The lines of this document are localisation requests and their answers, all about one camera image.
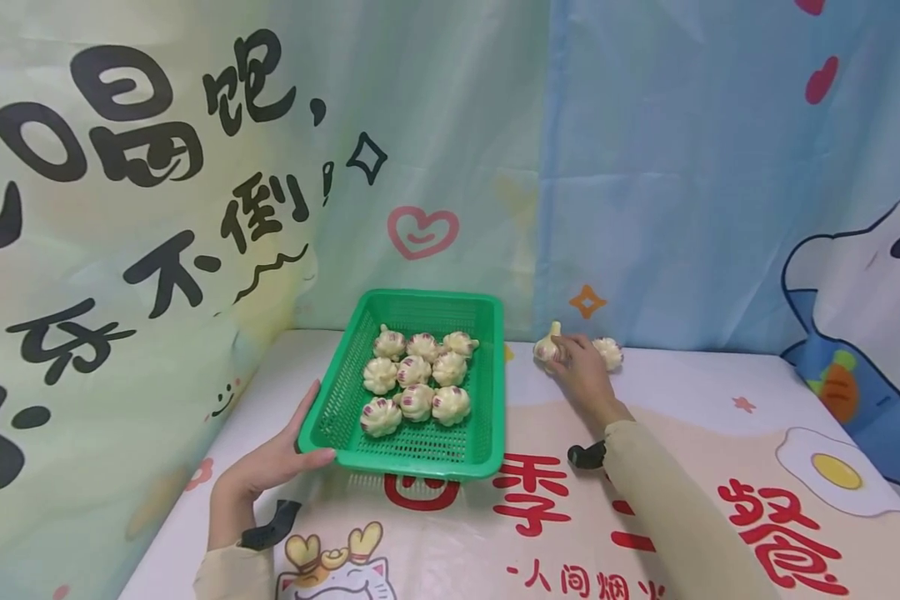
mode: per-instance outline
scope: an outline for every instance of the black wrist strap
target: black wrist strap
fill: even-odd
[[[607,442],[601,440],[589,448],[580,446],[570,447],[567,450],[567,460],[575,468],[593,470],[603,467],[603,456],[607,455]]]
[[[296,522],[297,513],[302,507],[299,502],[292,500],[277,500],[276,512],[273,513],[271,522],[244,531],[240,538],[241,548],[267,550],[279,544],[281,539],[290,535],[293,522]]]

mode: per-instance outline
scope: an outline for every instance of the person's left hand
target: person's left hand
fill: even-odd
[[[261,493],[285,484],[299,473],[329,465],[337,456],[334,449],[320,448],[300,454],[296,448],[300,426],[319,390],[319,380],[313,381],[287,426],[225,470],[217,480],[214,492],[255,501]]]

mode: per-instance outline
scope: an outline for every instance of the carrot drawing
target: carrot drawing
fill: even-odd
[[[860,404],[860,389],[853,377],[857,360],[847,350],[837,350],[833,360],[820,374],[820,379],[807,381],[810,389],[838,422],[847,423]]]

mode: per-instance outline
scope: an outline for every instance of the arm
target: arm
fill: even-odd
[[[260,494],[336,458],[331,448],[306,454],[296,449],[300,425],[318,391],[319,381],[315,381],[287,426],[236,461],[212,487],[207,553],[193,581],[197,600],[273,598],[272,552],[240,548],[237,542],[244,531],[257,526],[253,504]]]
[[[617,399],[606,365],[583,335],[553,337],[548,366],[567,399],[603,428],[603,468],[633,507],[680,600],[770,600],[777,590],[707,494]]]
[[[235,490],[223,476],[210,494],[207,553],[193,581],[197,600],[269,600],[273,595],[273,555],[236,545],[256,527],[253,497]]]
[[[650,534],[677,598],[779,598],[728,520],[650,431],[625,418],[606,434],[603,468]]]

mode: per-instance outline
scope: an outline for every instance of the red heart shape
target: red heart shape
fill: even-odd
[[[800,10],[814,17],[820,17],[823,12],[823,5],[827,4],[827,0],[793,0],[800,7]]]
[[[407,242],[405,242],[403,238],[400,238],[400,233],[396,230],[396,223],[403,217],[413,217],[413,220],[417,221],[417,230],[420,233],[437,221],[446,221],[449,227],[447,228],[447,232],[443,236],[443,239],[439,240],[437,240],[437,235],[433,233],[422,236],[409,233],[407,239],[411,242],[425,243],[437,240],[435,244],[430,247],[420,248],[420,250],[410,250],[410,247],[407,246]],[[419,260],[420,258],[432,257],[433,254],[441,253],[446,250],[446,248],[449,248],[450,245],[454,243],[454,240],[457,239],[457,234],[460,233],[460,219],[457,219],[457,215],[451,213],[449,210],[437,210],[437,212],[428,215],[419,207],[396,207],[387,217],[387,233],[391,238],[391,242],[393,242],[393,246],[398,252],[403,254],[404,258],[407,260]]]
[[[830,57],[820,70],[814,71],[807,81],[804,97],[812,105],[817,105],[827,96],[833,80],[837,77],[837,68],[840,66],[840,58]]]

